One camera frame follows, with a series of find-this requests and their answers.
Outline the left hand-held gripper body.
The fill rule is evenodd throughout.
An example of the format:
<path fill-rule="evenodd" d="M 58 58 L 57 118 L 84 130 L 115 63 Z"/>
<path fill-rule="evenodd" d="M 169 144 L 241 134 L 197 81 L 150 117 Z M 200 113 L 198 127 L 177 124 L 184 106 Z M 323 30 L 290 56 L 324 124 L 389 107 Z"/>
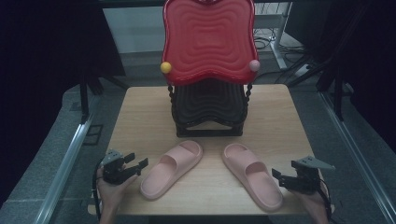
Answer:
<path fill-rule="evenodd" d="M 103 179 L 113 185 L 120 185 L 132 175 L 126 173 L 124 157 L 115 149 L 110 149 L 101 161 L 104 168 Z"/>

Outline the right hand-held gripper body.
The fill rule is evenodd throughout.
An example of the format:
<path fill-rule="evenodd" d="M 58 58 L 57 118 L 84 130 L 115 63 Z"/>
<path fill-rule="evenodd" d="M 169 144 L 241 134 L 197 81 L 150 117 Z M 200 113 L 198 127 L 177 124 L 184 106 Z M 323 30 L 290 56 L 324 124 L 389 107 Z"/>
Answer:
<path fill-rule="evenodd" d="M 313 194 L 320 188 L 320 175 L 319 171 L 321 169 L 334 171 L 335 167 L 321 161 L 312 156 L 306 156 L 302 159 L 297 160 L 303 167 L 301 170 L 296 170 L 297 178 L 302 180 L 303 189 L 301 193 Z"/>

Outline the pink slipper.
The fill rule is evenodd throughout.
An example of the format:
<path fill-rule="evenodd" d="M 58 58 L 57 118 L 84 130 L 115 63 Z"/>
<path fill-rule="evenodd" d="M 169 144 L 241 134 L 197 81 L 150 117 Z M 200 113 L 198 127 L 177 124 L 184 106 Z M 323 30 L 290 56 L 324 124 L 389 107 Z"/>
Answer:
<path fill-rule="evenodd" d="M 202 157 L 203 149 L 197 142 L 179 143 L 164 153 L 147 173 L 140 185 L 141 194 L 148 200 L 159 199 Z"/>
<path fill-rule="evenodd" d="M 242 144 L 230 144 L 224 148 L 222 160 L 262 210 L 275 212 L 282 206 L 282 192 L 252 150 Z"/>

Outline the red and black shoe rack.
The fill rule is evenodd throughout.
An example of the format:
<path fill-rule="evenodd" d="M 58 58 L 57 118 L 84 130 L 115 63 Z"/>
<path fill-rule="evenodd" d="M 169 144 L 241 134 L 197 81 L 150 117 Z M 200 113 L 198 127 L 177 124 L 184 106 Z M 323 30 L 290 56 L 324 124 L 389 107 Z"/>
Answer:
<path fill-rule="evenodd" d="M 240 136 L 260 70 L 252 0 L 166 0 L 161 71 L 177 136 Z"/>

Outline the person's right hand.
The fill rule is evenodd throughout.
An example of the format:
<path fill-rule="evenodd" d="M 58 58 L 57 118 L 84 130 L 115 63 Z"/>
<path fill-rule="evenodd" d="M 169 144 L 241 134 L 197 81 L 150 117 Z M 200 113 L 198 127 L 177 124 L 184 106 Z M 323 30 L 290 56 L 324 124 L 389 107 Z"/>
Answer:
<path fill-rule="evenodd" d="M 301 192 L 292 190 L 291 193 L 300 200 L 306 212 L 313 219 L 327 218 L 325 202 L 317 192 L 312 195 L 306 195 L 302 194 Z"/>

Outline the person's left hand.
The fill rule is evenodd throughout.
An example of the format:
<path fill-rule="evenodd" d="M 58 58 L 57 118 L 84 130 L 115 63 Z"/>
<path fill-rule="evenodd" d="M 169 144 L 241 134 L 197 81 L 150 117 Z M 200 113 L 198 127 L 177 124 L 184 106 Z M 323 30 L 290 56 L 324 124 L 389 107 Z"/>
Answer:
<path fill-rule="evenodd" d="M 138 175 L 129 177 L 120 185 L 113 185 L 107 183 L 103 179 L 103 168 L 97 170 L 97 188 L 102 199 L 102 214 L 109 212 L 116 212 L 119 209 L 120 203 L 126 190 L 136 181 Z"/>

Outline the black metal stand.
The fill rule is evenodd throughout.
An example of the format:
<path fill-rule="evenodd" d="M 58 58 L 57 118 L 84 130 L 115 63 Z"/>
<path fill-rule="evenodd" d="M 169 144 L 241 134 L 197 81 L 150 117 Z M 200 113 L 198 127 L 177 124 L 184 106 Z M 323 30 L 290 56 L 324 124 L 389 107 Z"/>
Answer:
<path fill-rule="evenodd" d="M 91 114 L 89 108 L 88 91 L 91 91 L 92 94 L 95 96 L 101 95 L 104 92 L 104 87 L 100 81 L 101 78 L 124 90 L 129 89 L 129 86 L 126 83 L 98 69 L 92 69 L 82 72 L 79 80 L 82 124 L 85 124 L 88 121 L 89 115 Z"/>
<path fill-rule="evenodd" d="M 342 97 L 343 97 L 343 79 L 342 76 L 336 72 L 336 63 L 327 60 L 324 63 L 316 65 L 314 68 L 308 70 L 303 75 L 295 78 L 286 84 L 288 88 L 297 86 L 301 82 L 311 78 L 313 75 L 321 72 L 321 75 L 316 83 L 316 89 L 319 92 L 327 91 L 333 85 L 332 109 L 336 117 L 343 121 L 342 116 Z"/>

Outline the white power strip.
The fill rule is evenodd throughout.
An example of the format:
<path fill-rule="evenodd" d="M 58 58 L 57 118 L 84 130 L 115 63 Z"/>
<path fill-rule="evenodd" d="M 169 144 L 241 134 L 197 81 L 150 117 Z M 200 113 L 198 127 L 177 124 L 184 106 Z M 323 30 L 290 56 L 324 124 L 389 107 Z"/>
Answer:
<path fill-rule="evenodd" d="M 300 77 L 307 73 L 311 69 L 311 66 L 309 64 L 303 64 L 295 73 L 294 75 L 297 77 Z"/>

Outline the dark curtain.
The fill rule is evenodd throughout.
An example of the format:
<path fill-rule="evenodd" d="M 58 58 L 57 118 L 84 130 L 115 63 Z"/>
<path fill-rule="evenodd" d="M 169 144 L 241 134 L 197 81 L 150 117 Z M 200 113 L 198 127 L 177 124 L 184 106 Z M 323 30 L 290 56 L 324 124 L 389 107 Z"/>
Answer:
<path fill-rule="evenodd" d="M 317 86 L 326 90 L 336 77 L 349 84 L 351 103 L 396 152 L 396 0 L 334 0 L 319 56 L 335 51 L 361 3 L 367 9 Z"/>
<path fill-rule="evenodd" d="M 0 206 L 41 147 L 64 93 L 123 75 L 99 0 L 0 0 Z"/>

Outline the white desk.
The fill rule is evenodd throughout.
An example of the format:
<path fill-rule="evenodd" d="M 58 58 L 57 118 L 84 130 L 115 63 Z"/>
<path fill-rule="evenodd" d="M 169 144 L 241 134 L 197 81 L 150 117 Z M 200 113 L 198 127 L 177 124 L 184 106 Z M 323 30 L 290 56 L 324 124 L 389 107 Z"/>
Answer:
<path fill-rule="evenodd" d="M 260 50 L 271 50 L 280 70 L 287 66 L 280 41 L 292 2 L 254 0 L 253 34 Z M 164 0 L 102 0 L 101 8 L 119 53 L 161 51 L 164 42 Z"/>

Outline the black floor bracket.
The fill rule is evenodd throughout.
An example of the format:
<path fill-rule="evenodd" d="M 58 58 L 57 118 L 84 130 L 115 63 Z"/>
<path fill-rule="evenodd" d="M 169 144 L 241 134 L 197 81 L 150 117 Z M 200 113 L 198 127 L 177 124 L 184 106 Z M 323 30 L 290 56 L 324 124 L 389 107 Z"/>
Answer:
<path fill-rule="evenodd" d="M 102 135 L 103 125 L 92 125 L 83 140 L 83 146 L 97 146 Z"/>

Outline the aluminium rail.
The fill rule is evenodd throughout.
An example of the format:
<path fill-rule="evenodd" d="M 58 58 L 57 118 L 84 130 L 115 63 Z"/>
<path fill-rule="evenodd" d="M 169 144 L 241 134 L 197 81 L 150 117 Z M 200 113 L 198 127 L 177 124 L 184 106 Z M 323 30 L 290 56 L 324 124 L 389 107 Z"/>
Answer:
<path fill-rule="evenodd" d="M 84 138 L 91 127 L 93 114 L 90 114 L 78 125 L 59 169 L 49 186 L 49 190 L 41 204 L 33 224 L 49 224 L 57 202 L 64 190 L 65 183 L 72 171 Z"/>
<path fill-rule="evenodd" d="M 335 129 L 337 130 L 337 132 L 339 132 L 347 151 L 349 152 L 352 160 L 355 162 L 358 170 L 360 171 L 364 182 L 366 183 L 368 189 L 371 191 L 375 202 L 377 203 L 385 220 L 388 224 L 396 224 L 396 206 L 389 197 L 388 193 L 385 191 L 383 185 L 375 176 L 375 173 L 369 166 L 368 161 L 364 158 L 349 129 L 333 111 L 333 104 L 331 98 L 323 92 L 320 92 L 318 95 L 323 101 L 323 104 L 326 107 L 326 110 L 335 126 Z"/>

